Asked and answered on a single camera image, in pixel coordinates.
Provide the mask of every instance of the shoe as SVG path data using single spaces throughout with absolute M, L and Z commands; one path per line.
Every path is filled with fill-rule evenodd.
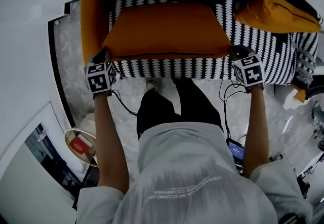
M 161 83 L 161 78 L 146 78 L 146 89 L 147 91 L 154 89 L 154 91 L 158 93 L 158 86 L 161 85 Z

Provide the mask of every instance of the black pants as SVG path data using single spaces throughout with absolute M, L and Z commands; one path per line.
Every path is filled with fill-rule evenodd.
M 181 103 L 181 115 L 174 112 L 172 102 L 154 90 L 146 92 L 137 114 L 138 138 L 149 128 L 170 122 L 204 122 L 222 130 L 218 111 L 192 79 L 174 79 Z

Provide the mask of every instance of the orange pillow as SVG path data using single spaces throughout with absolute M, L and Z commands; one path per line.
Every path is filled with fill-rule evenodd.
M 208 6 L 169 3 L 122 10 L 103 46 L 119 61 L 223 57 L 231 43 Z
M 314 17 L 285 0 L 251 0 L 234 17 L 244 25 L 273 33 L 320 31 Z

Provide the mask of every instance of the person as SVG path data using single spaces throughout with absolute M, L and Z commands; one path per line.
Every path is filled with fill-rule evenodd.
M 95 97 L 100 179 L 80 191 L 76 223 L 310 223 L 311 205 L 290 164 L 269 162 L 262 86 L 251 87 L 240 176 L 217 110 L 191 79 L 173 82 L 181 115 L 147 84 L 137 116 L 139 176 L 131 186 L 107 94 Z

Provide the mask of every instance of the white sleeve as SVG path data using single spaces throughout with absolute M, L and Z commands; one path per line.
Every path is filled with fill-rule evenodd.
M 77 202 L 76 223 L 112 223 L 123 197 L 122 192 L 106 186 L 81 189 Z
M 312 206 L 303 199 L 295 173 L 286 160 L 278 160 L 255 169 L 253 181 L 271 201 L 278 221 L 289 213 L 311 223 Z

